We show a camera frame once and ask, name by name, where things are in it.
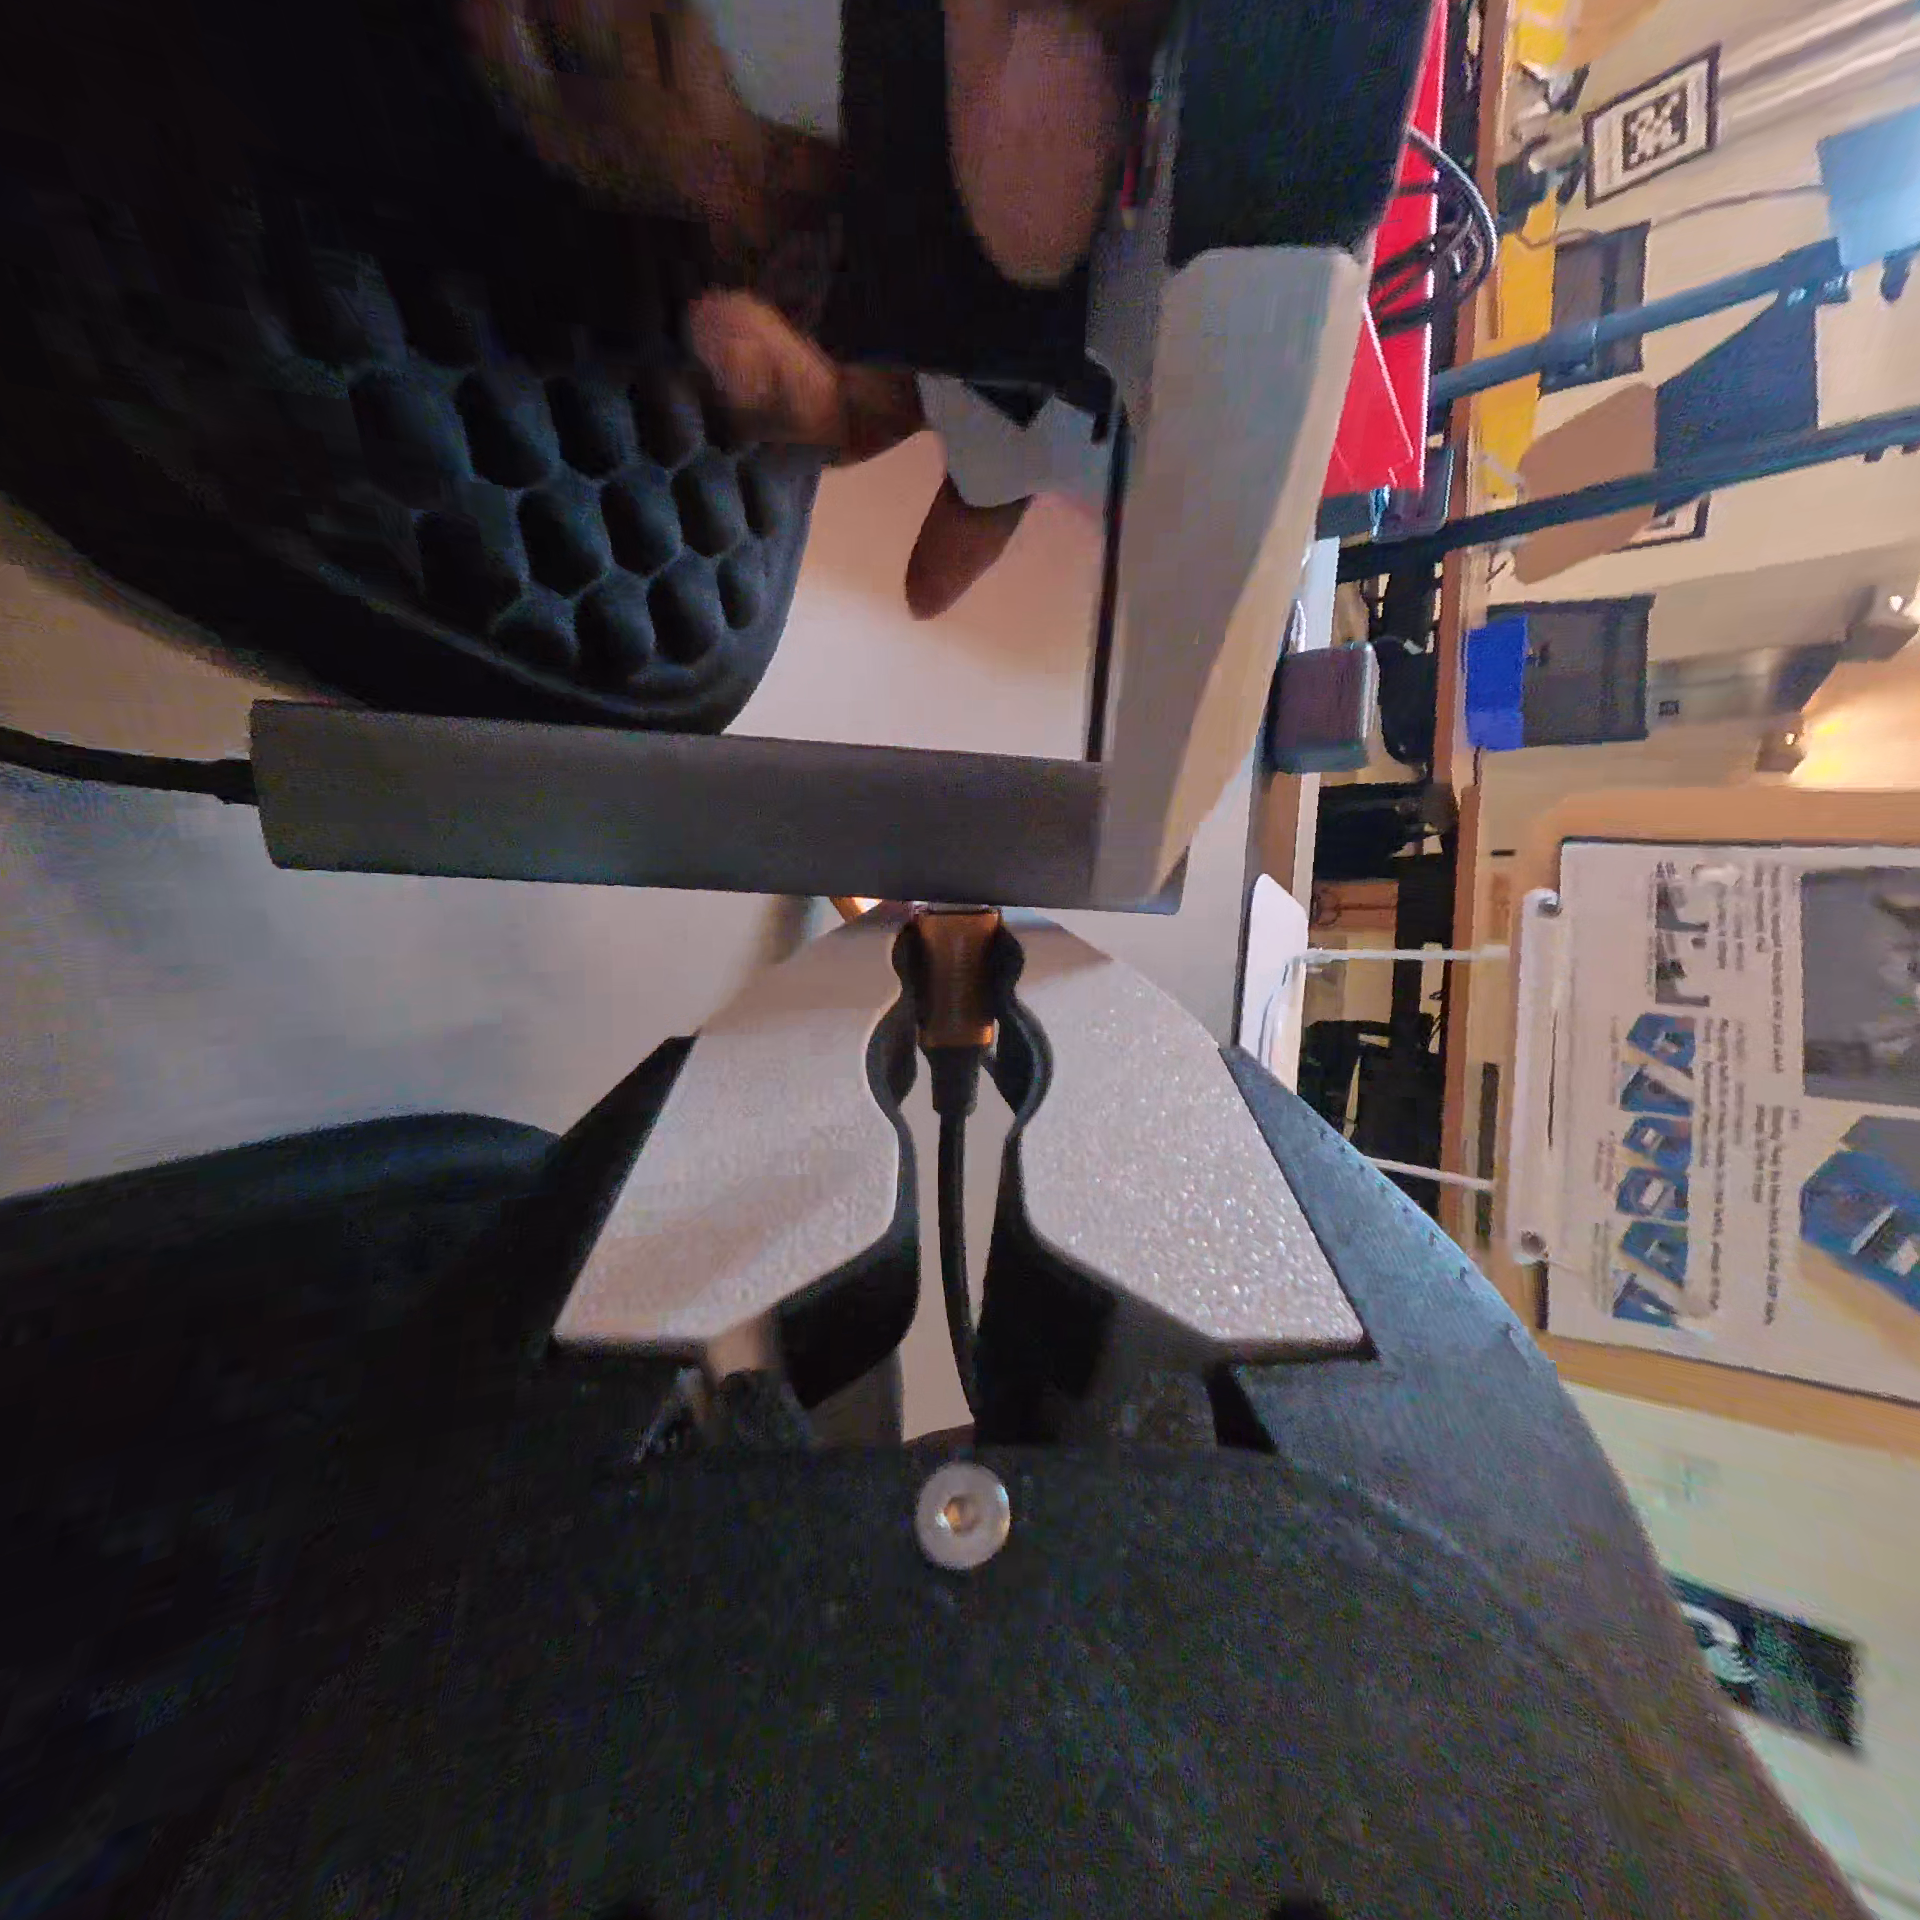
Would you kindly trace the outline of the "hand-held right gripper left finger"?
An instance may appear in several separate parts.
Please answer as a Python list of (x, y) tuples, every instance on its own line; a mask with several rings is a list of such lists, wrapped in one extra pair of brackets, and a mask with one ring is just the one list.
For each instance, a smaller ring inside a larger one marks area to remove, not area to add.
[(694, 1036), (589, 1239), (553, 1340), (777, 1375), (803, 1408), (896, 1354), (920, 1241), (893, 1071), (903, 924), (862, 918), (755, 977)]

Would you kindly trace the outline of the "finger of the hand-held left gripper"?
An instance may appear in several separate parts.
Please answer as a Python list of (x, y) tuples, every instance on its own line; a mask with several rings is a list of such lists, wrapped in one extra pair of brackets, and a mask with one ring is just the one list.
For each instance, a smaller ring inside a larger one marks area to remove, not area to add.
[(1092, 905), (1153, 899), (1256, 746), (1367, 295), (1343, 249), (1199, 253), (1157, 286), (1128, 425)]

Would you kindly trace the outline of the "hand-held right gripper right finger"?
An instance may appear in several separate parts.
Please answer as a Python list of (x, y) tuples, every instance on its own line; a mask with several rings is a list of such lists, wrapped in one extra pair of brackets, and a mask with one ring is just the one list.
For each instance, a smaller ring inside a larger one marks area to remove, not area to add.
[(980, 1285), (980, 1435), (1079, 1443), (1365, 1331), (1212, 1032), (1065, 926), (995, 960), (1010, 1112)]

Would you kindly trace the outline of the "red plastic bin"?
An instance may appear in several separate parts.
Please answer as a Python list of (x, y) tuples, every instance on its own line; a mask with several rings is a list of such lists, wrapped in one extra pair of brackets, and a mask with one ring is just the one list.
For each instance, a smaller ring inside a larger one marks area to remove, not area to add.
[[(1400, 161), (1397, 193), (1377, 233), (1377, 267), (1435, 234), (1435, 181), (1433, 163), (1413, 140), (1408, 140)], [(1359, 324), (1347, 393), (1322, 487), (1323, 507), (1382, 488), (1412, 494), (1424, 488), (1430, 323), (1406, 327), (1385, 338), (1379, 335), (1379, 323), (1428, 300), (1431, 288), (1428, 274), (1415, 279), (1410, 292), (1367, 296), (1367, 313)]]

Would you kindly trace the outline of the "person's left hand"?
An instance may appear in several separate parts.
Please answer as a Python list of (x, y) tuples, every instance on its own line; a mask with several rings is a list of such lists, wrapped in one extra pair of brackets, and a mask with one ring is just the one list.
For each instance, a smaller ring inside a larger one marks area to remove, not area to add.
[(453, 5), (492, 106), (622, 213), (703, 231), (686, 346), (752, 440), (864, 464), (930, 388), (1082, 359), (1174, 5)]

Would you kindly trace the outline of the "grey cube box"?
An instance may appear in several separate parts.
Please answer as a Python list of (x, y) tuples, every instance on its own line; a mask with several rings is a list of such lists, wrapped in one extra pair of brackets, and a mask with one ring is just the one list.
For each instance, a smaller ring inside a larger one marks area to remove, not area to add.
[(1362, 770), (1377, 702), (1379, 661), (1367, 642), (1283, 652), (1263, 714), (1263, 770), (1273, 776)]

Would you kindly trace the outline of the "yellow plastic bin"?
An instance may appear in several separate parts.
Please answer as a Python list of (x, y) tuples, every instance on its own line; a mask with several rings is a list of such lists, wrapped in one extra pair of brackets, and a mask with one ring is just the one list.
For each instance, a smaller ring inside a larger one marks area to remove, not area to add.
[[(1479, 36), (1477, 179), (1487, 202), (1497, 200), (1500, 165), (1518, 157), (1521, 84), (1515, 80), (1515, 36), (1523, 5), (1484, 5)], [(1500, 261), (1476, 307), (1476, 359), (1532, 346), (1552, 319), (1552, 265), (1521, 240), (1500, 242)], [(1540, 409), (1540, 377), (1513, 379), (1472, 403), (1476, 450), (1487, 468), (1515, 473), (1532, 447)]]

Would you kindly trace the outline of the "blue plastic bin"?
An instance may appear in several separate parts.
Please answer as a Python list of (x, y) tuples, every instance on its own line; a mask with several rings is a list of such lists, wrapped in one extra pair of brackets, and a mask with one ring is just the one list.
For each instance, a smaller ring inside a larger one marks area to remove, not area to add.
[(1476, 752), (1509, 754), (1526, 746), (1528, 611), (1492, 609), (1489, 614), (1460, 646), (1460, 719)]

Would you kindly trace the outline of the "fiducial tag sign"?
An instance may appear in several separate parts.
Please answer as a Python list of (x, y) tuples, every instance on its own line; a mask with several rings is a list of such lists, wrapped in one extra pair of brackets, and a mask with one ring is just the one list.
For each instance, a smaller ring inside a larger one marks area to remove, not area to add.
[(1719, 47), (1637, 82), (1580, 118), (1586, 209), (1660, 181), (1716, 153)]

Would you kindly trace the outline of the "tall black pole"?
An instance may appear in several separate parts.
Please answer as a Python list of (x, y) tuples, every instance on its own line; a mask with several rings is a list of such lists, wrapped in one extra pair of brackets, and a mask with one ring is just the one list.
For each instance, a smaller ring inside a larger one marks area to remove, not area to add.
[(1701, 494), (1764, 479), (1844, 463), (1876, 463), (1885, 452), (1913, 452), (1917, 407), (1835, 422), (1797, 436), (1776, 436), (1744, 447), (1719, 447), (1644, 473), (1487, 509), (1445, 521), (1439, 528), (1394, 541), (1357, 541), (1339, 549), (1334, 581), (1362, 585), (1396, 571), (1424, 571), (1452, 554), (1518, 542), (1553, 528), (1625, 514), (1639, 509), (1682, 507)]

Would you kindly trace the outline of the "plywood poster board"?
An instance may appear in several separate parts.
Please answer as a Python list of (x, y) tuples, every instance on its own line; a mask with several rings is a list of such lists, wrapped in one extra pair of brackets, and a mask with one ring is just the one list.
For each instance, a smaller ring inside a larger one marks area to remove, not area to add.
[[(1752, 841), (1764, 846), (1867, 841), (1916, 848), (1916, 795), (1753, 785), (1575, 796), (1528, 828), (1509, 858), (1477, 860), (1470, 948), (1509, 939), (1515, 908), (1528, 893), (1548, 884), (1562, 842), (1578, 837), (1660, 845)], [(1492, 1174), (1492, 1131), (1502, 1106), (1502, 1079), (1512, 1058), (1513, 990), (1508, 974), (1494, 968), (1460, 968), (1456, 988), (1460, 1034), (1476, 1043), (1484, 1062), (1497, 1071), (1494, 1117), (1477, 1121), (1473, 1139), (1485, 1158), (1482, 1174)], [(1916, 1404), (1881, 1403), (1714, 1365), (1583, 1347), (1548, 1334), (1537, 1274), (1533, 1266), (1518, 1266), (1506, 1259), (1492, 1205), (1484, 1205), (1489, 1225), (1482, 1264), (1500, 1296), (1518, 1310), (1523, 1329), (1543, 1343), (1563, 1381), (1654, 1407), (1916, 1460)]]

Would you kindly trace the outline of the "black phone icon sign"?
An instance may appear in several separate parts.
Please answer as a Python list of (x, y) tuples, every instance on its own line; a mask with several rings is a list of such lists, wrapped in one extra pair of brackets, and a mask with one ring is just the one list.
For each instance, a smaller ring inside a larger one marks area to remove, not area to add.
[(1708, 1675), (1736, 1708), (1795, 1738), (1859, 1750), (1853, 1641), (1676, 1573), (1663, 1578)]

